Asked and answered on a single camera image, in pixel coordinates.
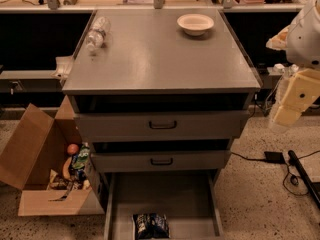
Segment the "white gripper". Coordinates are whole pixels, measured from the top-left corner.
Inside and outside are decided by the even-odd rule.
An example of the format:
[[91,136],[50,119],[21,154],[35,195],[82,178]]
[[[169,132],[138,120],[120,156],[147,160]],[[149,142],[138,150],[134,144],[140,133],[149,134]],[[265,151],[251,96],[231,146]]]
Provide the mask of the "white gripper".
[[270,126],[291,127],[319,97],[319,70],[307,68],[285,77],[277,88]]

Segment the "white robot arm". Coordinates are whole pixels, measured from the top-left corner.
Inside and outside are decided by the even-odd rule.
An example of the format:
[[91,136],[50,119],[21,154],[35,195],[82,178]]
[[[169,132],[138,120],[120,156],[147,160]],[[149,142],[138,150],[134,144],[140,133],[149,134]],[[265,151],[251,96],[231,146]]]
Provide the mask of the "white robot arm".
[[266,47],[284,50],[287,61],[299,67],[279,81],[269,113],[269,127],[284,132],[320,97],[320,1],[309,0]]

